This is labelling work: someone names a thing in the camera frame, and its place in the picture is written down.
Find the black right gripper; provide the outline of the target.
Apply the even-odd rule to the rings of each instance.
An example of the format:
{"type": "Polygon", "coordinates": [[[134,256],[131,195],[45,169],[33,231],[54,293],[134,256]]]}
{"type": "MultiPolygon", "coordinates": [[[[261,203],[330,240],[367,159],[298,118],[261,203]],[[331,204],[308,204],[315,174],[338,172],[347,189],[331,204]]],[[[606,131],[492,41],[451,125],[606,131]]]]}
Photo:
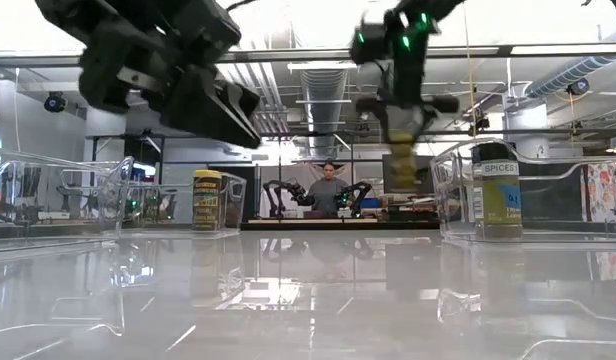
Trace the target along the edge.
{"type": "MultiPolygon", "coordinates": [[[[428,8],[392,8],[380,22],[362,20],[355,28],[349,48],[351,61],[366,76],[378,78],[379,96],[402,109],[420,110],[415,138],[421,137],[437,119],[437,112],[455,113],[459,100],[453,95],[426,95],[422,87],[429,37],[439,28],[428,8]]],[[[383,141],[397,143],[397,129],[387,111],[378,120],[383,141]]]]}

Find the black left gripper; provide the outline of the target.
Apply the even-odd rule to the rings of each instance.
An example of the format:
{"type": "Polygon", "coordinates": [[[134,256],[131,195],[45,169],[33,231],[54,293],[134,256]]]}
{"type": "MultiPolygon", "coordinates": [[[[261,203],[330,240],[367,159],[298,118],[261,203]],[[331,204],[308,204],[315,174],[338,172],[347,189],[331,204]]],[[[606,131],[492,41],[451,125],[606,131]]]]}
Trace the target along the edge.
{"type": "Polygon", "coordinates": [[[186,46],[174,20],[187,1],[79,0],[79,91],[89,105],[123,114],[137,90],[166,127],[256,149],[260,96],[217,79],[209,48],[186,46]]]}

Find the yellow lid spice jar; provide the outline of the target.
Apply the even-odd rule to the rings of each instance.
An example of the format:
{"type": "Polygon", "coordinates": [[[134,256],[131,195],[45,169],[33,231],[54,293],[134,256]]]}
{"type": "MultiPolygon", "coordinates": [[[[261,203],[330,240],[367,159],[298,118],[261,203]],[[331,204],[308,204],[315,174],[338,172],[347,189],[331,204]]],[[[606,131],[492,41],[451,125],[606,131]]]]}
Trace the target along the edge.
{"type": "Polygon", "coordinates": [[[413,145],[417,129],[412,111],[389,108],[387,142],[393,157],[394,189],[398,192],[414,192],[416,189],[413,145]]]}
{"type": "Polygon", "coordinates": [[[220,190],[218,171],[199,169],[193,179],[192,225],[194,230],[217,231],[220,227],[220,190]]]}

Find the black lid spices jar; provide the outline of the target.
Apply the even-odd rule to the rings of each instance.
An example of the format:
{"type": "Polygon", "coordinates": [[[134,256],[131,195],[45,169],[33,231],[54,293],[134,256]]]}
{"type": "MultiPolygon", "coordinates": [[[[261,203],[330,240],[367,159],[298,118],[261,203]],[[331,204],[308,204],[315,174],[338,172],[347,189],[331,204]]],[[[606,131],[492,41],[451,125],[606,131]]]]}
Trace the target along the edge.
{"type": "Polygon", "coordinates": [[[522,237],[519,164],[506,144],[490,142],[471,149],[473,213],[477,237],[486,241],[522,237]]]}

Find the black background monitor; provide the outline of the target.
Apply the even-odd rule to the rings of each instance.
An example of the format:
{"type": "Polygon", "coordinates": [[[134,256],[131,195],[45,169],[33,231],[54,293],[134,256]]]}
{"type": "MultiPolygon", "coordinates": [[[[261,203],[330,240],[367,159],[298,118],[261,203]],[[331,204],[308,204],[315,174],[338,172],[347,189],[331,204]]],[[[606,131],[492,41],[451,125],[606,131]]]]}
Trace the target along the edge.
{"type": "Polygon", "coordinates": [[[383,184],[386,193],[432,193],[430,156],[413,155],[396,159],[382,156],[383,184]]]}

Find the clear plastic bin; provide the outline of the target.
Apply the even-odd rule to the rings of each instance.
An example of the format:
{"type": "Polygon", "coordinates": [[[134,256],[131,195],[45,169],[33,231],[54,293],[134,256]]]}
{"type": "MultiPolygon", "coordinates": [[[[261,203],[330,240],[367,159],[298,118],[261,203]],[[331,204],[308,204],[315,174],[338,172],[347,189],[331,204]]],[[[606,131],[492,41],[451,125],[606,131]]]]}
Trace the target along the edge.
{"type": "Polygon", "coordinates": [[[133,165],[0,148],[0,245],[118,238],[133,165]]]}
{"type": "Polygon", "coordinates": [[[128,229],[178,229],[219,234],[237,232],[242,223],[247,181],[220,172],[220,227],[217,231],[194,230],[192,225],[193,179],[182,184],[136,183],[130,186],[122,226],[128,229]]]}
{"type": "Polygon", "coordinates": [[[447,240],[490,243],[616,241],[616,223],[583,219],[582,171],[604,162],[616,162],[616,155],[529,158],[513,143],[497,138],[460,142],[430,162],[441,234],[447,240]],[[490,142],[506,144],[519,164],[523,233],[516,240],[477,237],[471,149],[490,142]]]}

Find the person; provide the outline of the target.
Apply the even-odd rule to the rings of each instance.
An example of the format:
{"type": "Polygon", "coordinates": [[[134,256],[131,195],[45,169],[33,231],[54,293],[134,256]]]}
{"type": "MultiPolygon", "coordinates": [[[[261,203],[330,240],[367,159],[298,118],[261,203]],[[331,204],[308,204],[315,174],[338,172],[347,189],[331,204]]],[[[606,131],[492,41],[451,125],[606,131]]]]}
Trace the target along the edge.
{"type": "Polygon", "coordinates": [[[331,162],[327,162],[323,166],[323,176],[314,182],[309,188],[308,194],[314,199],[311,205],[313,211],[319,212],[323,217],[332,218],[338,215],[338,207],[335,201],[335,196],[348,183],[335,176],[335,167],[331,162]]]}

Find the white building column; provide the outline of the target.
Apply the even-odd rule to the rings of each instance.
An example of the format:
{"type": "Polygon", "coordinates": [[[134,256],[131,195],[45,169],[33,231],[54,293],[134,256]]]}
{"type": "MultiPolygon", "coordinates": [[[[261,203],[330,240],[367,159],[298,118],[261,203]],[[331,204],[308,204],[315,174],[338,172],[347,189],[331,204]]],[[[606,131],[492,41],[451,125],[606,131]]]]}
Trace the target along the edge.
{"type": "MultiPolygon", "coordinates": [[[[506,130],[547,129],[549,127],[547,106],[535,102],[524,108],[512,108],[505,112],[506,130]]],[[[507,134],[505,139],[515,145],[516,150],[529,158],[549,156],[549,139],[544,133],[507,134]]]]}

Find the background work table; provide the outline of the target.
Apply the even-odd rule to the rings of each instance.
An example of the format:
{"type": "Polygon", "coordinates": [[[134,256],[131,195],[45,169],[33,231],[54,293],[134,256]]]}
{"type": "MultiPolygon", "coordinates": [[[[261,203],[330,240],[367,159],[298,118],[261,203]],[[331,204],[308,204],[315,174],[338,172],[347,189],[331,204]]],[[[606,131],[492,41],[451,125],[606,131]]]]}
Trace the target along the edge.
{"type": "Polygon", "coordinates": [[[439,230],[438,222],[385,222],[377,219],[255,219],[243,222],[242,231],[321,230],[439,230]]]}

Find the floral curtain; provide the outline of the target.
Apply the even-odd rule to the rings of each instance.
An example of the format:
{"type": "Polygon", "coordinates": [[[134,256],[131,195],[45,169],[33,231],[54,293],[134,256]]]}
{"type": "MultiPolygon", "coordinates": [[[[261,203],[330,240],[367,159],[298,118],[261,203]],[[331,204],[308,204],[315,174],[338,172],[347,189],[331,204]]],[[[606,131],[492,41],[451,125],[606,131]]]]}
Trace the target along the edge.
{"type": "Polygon", "coordinates": [[[616,223],[616,162],[586,165],[581,180],[583,219],[616,223]]]}

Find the silver ventilation duct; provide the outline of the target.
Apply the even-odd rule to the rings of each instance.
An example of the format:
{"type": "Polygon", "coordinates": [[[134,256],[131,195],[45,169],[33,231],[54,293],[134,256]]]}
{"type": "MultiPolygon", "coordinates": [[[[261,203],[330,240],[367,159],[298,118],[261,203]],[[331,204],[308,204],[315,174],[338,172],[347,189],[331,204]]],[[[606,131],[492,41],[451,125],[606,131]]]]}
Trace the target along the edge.
{"type": "Polygon", "coordinates": [[[308,130],[320,133],[309,137],[309,154],[316,158],[330,158],[336,152],[332,136],[339,126],[342,100],[348,80],[345,69],[302,70],[300,80],[308,130]]]}

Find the striped ceiling duct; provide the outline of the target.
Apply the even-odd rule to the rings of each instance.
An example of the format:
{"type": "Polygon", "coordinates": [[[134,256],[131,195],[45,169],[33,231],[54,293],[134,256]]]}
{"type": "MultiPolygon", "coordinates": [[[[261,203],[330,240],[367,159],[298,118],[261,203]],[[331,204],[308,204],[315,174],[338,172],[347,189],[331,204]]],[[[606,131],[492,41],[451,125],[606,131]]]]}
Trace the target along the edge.
{"type": "Polygon", "coordinates": [[[572,83],[585,79],[588,75],[615,61],[616,55],[593,55],[575,59],[549,75],[532,82],[525,88],[523,96],[531,99],[544,98],[565,89],[572,83]]]}

